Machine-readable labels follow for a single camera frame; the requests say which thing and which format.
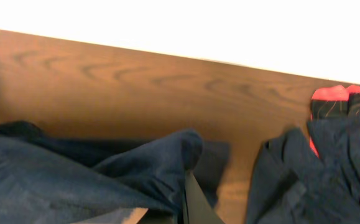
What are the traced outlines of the navy blue shorts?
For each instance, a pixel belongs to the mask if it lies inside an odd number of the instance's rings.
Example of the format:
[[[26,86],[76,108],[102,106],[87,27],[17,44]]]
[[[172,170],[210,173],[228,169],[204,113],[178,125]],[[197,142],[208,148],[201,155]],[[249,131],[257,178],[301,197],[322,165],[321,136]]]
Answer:
[[[230,146],[192,129],[156,140],[63,139],[0,124],[0,223],[185,223],[187,184],[212,212]]]

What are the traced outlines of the right gripper own finger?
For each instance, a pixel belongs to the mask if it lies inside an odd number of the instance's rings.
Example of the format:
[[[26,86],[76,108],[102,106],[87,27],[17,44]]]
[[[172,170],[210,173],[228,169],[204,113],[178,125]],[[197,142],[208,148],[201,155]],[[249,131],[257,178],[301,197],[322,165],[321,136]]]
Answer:
[[[184,224],[224,224],[208,203],[192,172],[185,177],[182,213]]]

